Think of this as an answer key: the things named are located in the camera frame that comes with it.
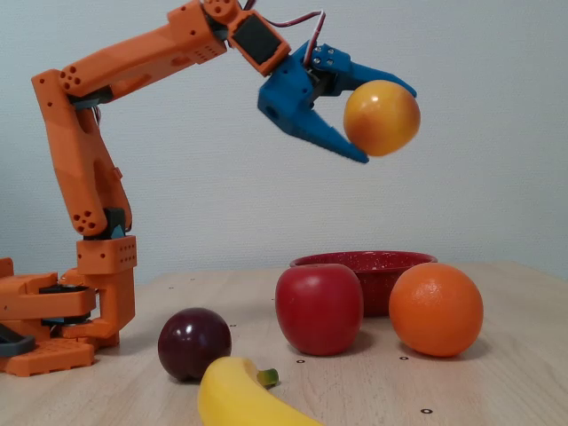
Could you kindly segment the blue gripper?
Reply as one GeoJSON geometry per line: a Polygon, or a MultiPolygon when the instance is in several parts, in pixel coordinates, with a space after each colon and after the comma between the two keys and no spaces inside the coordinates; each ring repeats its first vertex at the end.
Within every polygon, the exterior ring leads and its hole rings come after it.
{"type": "MultiPolygon", "coordinates": [[[[314,82],[304,67],[308,43],[302,44],[277,66],[258,92],[258,109],[282,131],[358,163],[369,158],[312,110],[314,82]]],[[[312,50],[312,74],[318,96],[336,97],[372,81],[398,84],[413,97],[416,90],[393,74],[360,65],[351,56],[327,44],[312,50]]]]}

